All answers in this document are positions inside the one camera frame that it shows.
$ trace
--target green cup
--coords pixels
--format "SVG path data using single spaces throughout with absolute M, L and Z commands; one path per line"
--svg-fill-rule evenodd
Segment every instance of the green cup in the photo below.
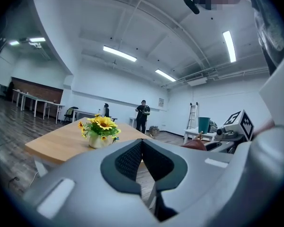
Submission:
M 203 134 L 207 134 L 210 118 L 199 117 L 199 133 L 203 131 Z

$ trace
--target black pants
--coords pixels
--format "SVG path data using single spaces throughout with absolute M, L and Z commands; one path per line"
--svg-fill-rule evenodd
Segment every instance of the black pants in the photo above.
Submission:
M 140 126 L 142 126 L 142 133 L 145 134 L 145 124 L 146 124 L 146 118 L 141 117 L 140 119 L 137 119 L 136 130 L 140 131 Z

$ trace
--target brick wall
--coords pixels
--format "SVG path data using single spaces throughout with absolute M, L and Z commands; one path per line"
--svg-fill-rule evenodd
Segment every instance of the brick wall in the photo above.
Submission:
M 33 96 L 45 99 L 47 101 L 57 103 L 57 104 L 59 104 L 60 101 L 61 101 L 61 97 L 62 97 L 62 93 L 63 93 L 62 89 L 58 89 L 58 88 L 54 88 L 54 87 L 48 87 L 48 86 L 44 86 L 44 85 L 37 84 L 37 83 L 34 83 L 34 82 L 21 80 L 21 79 L 18 79 L 18 78 L 12 78 L 12 81 L 15 85 L 15 87 L 14 87 L 15 90 L 19 89 L 21 92 L 24 92 L 24 93 L 28 92 L 30 95 L 33 95 Z M 25 106 L 29 108 L 29 106 L 30 106 L 30 99 L 29 98 L 26 99 Z M 56 118 L 57 107 L 54 106 L 54 105 L 50 105 L 50 106 L 51 106 L 50 116 Z M 40 113 L 43 114 L 43 109 L 44 109 L 44 103 L 38 102 L 37 112 L 40 112 Z

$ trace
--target white cable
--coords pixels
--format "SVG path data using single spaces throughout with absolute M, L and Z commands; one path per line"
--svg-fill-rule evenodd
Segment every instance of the white cable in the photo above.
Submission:
M 36 175 L 37 175 L 38 173 L 39 173 L 39 172 L 36 172 L 36 174 L 35 174 L 33 180 L 31 181 L 31 183 L 30 183 L 30 185 L 29 185 L 29 187 L 32 185 L 32 183 L 33 183 L 33 181 L 34 181 L 34 179 L 35 179 L 35 177 L 36 177 Z

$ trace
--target wall notice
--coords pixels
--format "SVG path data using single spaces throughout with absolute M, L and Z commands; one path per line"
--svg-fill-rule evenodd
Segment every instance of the wall notice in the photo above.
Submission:
M 159 107 L 163 107 L 164 106 L 164 99 L 159 98 Z

